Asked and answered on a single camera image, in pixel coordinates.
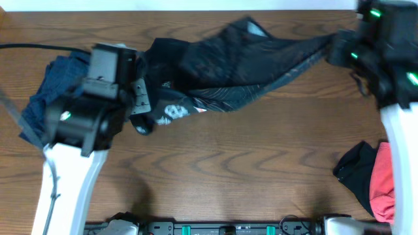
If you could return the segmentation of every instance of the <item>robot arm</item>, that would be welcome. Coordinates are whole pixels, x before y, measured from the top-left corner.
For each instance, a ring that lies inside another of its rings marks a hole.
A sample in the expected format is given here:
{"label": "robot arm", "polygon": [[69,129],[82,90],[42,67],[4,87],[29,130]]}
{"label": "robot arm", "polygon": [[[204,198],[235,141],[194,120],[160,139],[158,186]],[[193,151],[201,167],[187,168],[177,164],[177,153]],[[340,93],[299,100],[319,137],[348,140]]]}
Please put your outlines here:
{"label": "robot arm", "polygon": [[[418,8],[409,1],[367,0],[359,1],[358,13],[359,29],[340,31],[327,60],[352,68],[361,93],[376,98],[392,151],[396,200],[392,233],[418,234]],[[364,223],[342,218],[324,224],[327,234],[365,231],[359,229]]]}
{"label": "robot arm", "polygon": [[136,52],[97,44],[82,87],[47,108],[49,144],[44,148],[46,161],[32,234],[83,233],[91,193],[112,139],[131,113],[138,112],[133,91]]}

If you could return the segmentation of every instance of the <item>white wall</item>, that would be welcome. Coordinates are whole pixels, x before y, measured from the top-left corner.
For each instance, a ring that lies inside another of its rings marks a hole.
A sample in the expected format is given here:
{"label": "white wall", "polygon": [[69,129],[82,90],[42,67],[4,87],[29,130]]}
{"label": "white wall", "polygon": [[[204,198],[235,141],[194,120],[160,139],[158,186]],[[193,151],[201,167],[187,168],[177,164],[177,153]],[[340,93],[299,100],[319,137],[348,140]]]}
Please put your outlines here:
{"label": "white wall", "polygon": [[356,4],[357,0],[0,0],[6,11],[352,10]]}

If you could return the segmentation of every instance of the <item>black cloth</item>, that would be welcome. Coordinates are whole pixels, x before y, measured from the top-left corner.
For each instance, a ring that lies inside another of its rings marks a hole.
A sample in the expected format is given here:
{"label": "black cloth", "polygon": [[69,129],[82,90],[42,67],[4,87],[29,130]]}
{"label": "black cloth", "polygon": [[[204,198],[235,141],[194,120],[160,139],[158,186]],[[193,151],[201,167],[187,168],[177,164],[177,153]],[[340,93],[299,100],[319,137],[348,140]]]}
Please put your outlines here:
{"label": "black cloth", "polygon": [[145,53],[156,97],[145,116],[164,125],[206,110],[236,111],[309,69],[331,38],[277,39],[245,18],[196,43],[156,39]]}
{"label": "black cloth", "polygon": [[371,216],[374,215],[370,206],[370,179],[377,154],[376,149],[362,141],[348,151],[332,171],[338,181],[354,193]]}

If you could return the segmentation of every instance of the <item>wood grain surface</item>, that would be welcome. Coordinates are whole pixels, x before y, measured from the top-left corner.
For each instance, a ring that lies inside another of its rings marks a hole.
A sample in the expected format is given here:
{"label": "wood grain surface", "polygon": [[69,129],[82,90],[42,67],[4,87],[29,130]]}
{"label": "wood grain surface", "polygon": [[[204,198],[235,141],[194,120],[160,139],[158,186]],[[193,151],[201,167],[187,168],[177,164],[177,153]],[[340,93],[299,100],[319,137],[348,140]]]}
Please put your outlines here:
{"label": "wood grain surface", "polygon": [[[147,50],[156,37],[191,42],[250,15],[279,38],[308,39],[354,28],[349,11],[266,12],[12,12],[0,42],[89,49],[124,42]],[[57,55],[37,49],[0,52],[0,86],[24,108],[45,66]],[[140,136],[130,124],[114,139],[97,180],[89,221],[118,212],[179,221],[280,220],[287,214],[370,216],[332,175],[361,140],[385,138],[373,99],[324,61],[291,84],[234,113],[207,112]],[[0,234],[29,234],[37,207],[42,159],[18,138],[0,108]]]}
{"label": "wood grain surface", "polygon": [[3,10],[0,6],[0,30],[1,30],[1,26],[3,24],[3,19],[4,19],[5,15],[6,15],[5,10]]}

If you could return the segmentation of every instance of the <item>red cloth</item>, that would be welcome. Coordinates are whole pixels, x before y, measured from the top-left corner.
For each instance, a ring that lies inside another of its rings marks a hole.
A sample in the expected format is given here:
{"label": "red cloth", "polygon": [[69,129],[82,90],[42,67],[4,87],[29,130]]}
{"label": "red cloth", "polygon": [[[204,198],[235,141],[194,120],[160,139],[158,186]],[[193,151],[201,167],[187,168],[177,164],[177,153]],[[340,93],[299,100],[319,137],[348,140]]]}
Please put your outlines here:
{"label": "red cloth", "polygon": [[394,185],[391,147],[381,143],[370,180],[370,205],[379,222],[394,223]]}

